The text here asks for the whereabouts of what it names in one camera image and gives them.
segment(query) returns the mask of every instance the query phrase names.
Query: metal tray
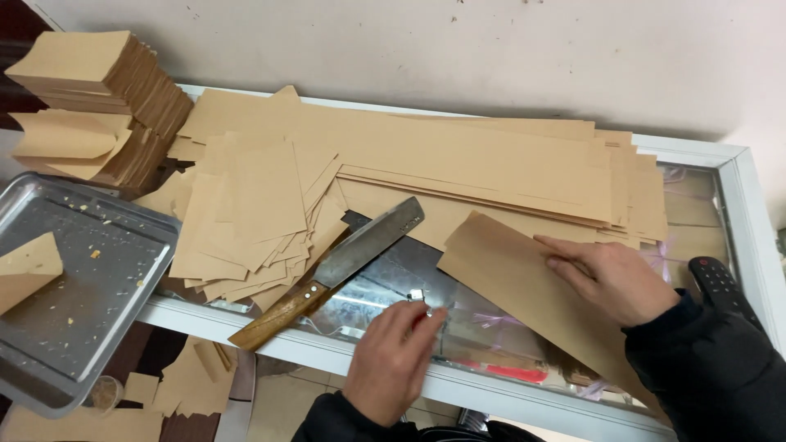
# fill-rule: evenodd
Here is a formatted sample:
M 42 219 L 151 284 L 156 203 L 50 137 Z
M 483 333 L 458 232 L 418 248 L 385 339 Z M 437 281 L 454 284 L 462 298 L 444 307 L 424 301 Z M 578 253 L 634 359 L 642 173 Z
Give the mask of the metal tray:
M 0 316 L 0 393 L 47 418 L 79 406 L 171 262 L 180 226 L 87 186 L 18 175 L 0 193 L 0 256 L 53 232 L 64 273 Z

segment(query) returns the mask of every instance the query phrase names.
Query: white wall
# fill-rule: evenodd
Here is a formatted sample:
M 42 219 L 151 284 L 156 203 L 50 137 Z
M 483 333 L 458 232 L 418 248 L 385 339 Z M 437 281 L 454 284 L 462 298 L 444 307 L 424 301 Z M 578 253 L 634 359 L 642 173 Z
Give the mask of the white wall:
M 750 145 L 786 226 L 786 2 L 26 1 L 134 31 L 187 83 Z

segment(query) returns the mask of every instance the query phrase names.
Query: black jacket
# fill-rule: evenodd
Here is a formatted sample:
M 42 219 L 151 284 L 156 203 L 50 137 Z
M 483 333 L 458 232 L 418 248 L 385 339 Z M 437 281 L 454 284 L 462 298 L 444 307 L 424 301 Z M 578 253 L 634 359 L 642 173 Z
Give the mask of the black jacket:
M 681 442 L 786 441 L 786 363 L 741 316 L 693 303 L 625 329 L 626 355 L 655 393 Z M 539 440 L 490 422 L 494 441 Z M 293 442 L 421 440 L 413 423 L 392 428 L 360 414 L 340 392 L 319 396 Z

